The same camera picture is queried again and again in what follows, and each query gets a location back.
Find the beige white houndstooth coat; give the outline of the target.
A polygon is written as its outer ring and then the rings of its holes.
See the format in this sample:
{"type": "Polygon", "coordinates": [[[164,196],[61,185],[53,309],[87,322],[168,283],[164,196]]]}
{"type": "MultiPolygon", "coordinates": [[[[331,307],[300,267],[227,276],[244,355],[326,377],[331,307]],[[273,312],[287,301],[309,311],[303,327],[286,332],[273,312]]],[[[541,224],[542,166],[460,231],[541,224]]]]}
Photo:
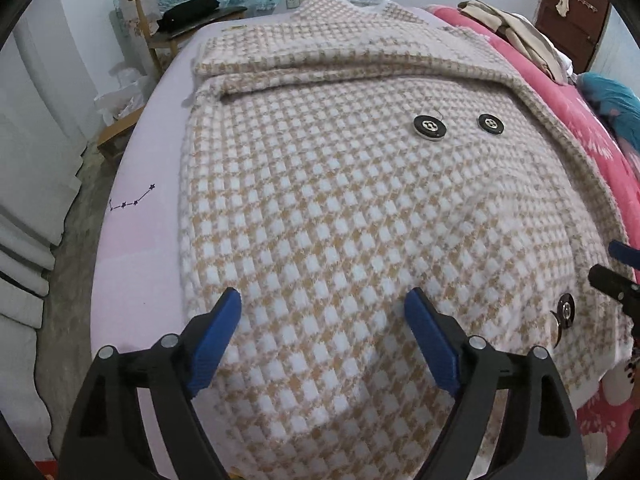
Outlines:
{"type": "Polygon", "coordinates": [[[402,314],[419,287],[575,405],[631,352],[587,282],[627,235],[587,150],[472,30],[306,0],[203,41],[183,142],[184,310],[242,316],[210,390],[247,479],[408,479],[450,410],[402,314]]]}

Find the teal blue garment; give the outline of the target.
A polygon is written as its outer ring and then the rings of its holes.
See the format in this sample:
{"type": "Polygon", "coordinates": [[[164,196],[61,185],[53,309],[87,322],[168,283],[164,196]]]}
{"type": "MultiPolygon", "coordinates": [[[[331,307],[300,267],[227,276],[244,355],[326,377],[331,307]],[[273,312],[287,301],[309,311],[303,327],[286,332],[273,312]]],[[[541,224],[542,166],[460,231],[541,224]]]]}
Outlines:
{"type": "Polygon", "coordinates": [[[639,151],[639,98],[631,88],[591,72],[577,77],[577,88],[616,136],[639,151]]]}

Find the pink cartoon bed sheet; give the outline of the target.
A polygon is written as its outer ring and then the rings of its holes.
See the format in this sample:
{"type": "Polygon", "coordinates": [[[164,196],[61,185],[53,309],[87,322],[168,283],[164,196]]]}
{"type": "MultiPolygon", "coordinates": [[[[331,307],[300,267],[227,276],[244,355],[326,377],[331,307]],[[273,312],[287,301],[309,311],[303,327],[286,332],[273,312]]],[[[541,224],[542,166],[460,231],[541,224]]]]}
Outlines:
{"type": "Polygon", "coordinates": [[[222,466],[251,479],[405,479],[432,440],[399,298],[419,244],[412,123],[452,125],[442,80],[213,94],[239,58],[333,25],[368,41],[396,28],[425,50],[447,33],[392,6],[207,26],[141,116],[96,260],[94,344],[140,348],[239,291],[239,328],[195,411],[222,466]]]}

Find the beige garment on bed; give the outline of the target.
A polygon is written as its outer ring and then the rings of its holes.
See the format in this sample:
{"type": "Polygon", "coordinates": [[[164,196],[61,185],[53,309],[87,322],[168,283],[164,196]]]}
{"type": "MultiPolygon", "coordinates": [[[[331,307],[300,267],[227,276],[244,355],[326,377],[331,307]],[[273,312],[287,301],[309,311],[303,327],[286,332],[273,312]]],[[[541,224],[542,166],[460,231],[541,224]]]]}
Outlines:
{"type": "Polygon", "coordinates": [[[505,39],[558,84],[567,84],[567,57],[524,16],[506,12],[480,0],[462,1],[458,10],[505,39]]]}

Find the brown wooden door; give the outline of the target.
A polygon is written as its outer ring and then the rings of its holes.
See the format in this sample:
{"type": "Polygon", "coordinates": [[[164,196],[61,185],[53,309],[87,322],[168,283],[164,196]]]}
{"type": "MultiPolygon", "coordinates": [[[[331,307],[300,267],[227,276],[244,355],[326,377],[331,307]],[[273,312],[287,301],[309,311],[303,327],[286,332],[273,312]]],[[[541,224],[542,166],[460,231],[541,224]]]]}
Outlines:
{"type": "Polygon", "coordinates": [[[610,7],[608,0],[540,0],[535,26],[582,73],[596,55],[610,7]]]}

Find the small wooden stool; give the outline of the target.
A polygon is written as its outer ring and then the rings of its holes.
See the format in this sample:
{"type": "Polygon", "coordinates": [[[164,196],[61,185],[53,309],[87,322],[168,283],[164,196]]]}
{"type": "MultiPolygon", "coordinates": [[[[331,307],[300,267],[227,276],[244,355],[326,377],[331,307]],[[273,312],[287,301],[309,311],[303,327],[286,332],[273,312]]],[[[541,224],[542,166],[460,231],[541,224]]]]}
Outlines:
{"type": "Polygon", "coordinates": [[[116,120],[113,125],[106,127],[98,137],[96,148],[103,158],[112,165],[118,165],[130,136],[136,128],[143,112],[143,107],[135,110],[126,117],[116,120]]]}

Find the white curtain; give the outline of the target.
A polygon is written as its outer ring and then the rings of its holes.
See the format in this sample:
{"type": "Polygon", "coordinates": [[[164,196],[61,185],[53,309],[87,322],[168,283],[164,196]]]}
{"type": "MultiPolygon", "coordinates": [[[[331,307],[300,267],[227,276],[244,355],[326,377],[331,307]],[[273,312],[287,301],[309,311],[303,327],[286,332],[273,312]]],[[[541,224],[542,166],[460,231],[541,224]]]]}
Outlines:
{"type": "Polygon", "coordinates": [[[33,460],[52,455],[35,384],[43,274],[55,265],[85,145],[60,128],[9,37],[1,49],[1,413],[33,460]]]}

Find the white plastic bag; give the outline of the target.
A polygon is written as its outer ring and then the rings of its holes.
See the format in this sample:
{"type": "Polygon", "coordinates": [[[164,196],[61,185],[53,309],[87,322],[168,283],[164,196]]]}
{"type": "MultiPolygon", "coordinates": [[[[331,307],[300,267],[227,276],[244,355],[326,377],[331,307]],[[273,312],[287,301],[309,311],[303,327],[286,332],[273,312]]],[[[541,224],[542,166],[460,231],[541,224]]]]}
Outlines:
{"type": "Polygon", "coordinates": [[[96,111],[111,126],[144,107],[155,87],[155,79],[142,75],[136,68],[126,67],[116,74],[119,88],[100,94],[94,100],[96,111]]]}

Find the wooden chair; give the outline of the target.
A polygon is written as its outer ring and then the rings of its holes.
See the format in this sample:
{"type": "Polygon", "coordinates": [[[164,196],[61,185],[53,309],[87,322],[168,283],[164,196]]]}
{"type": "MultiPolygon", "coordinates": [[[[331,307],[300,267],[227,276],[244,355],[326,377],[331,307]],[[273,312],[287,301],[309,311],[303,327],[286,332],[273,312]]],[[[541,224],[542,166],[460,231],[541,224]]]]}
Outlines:
{"type": "Polygon", "coordinates": [[[134,4],[140,32],[159,77],[177,56],[179,44],[183,41],[204,26],[245,18],[248,11],[247,6],[221,6],[219,0],[188,0],[167,10],[156,21],[157,30],[152,32],[142,0],[128,1],[134,4]]]}

